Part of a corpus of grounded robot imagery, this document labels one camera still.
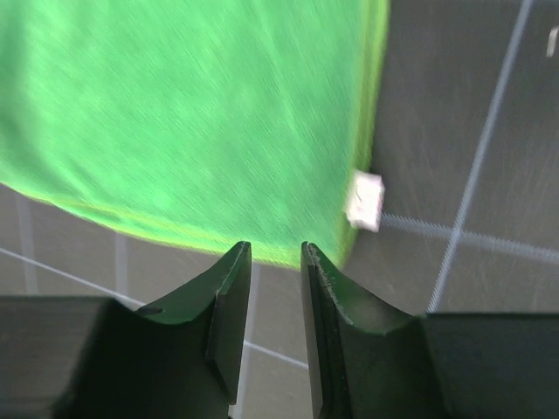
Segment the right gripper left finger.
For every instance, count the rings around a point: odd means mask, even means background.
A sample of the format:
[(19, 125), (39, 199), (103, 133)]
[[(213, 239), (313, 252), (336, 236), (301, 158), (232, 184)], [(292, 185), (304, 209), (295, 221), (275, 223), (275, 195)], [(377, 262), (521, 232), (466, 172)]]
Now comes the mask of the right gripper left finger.
[(241, 241), (207, 271), (136, 311), (168, 326), (190, 326), (207, 316), (202, 327), (202, 363), (230, 405), (238, 398), (251, 275), (251, 244)]

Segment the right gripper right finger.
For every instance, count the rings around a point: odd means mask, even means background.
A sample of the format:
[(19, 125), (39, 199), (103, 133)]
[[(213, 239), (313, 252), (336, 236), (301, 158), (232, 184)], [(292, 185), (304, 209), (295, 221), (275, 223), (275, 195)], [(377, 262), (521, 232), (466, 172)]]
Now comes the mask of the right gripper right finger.
[(300, 257), (313, 415), (424, 418), (420, 321), (345, 276), (316, 244)]

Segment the green towel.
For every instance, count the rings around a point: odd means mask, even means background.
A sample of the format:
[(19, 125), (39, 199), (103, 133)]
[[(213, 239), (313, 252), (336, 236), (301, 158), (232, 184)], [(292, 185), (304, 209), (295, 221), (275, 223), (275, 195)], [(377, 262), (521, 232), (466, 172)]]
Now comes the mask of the green towel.
[(109, 229), (343, 264), (387, 1), (4, 1), (1, 182)]

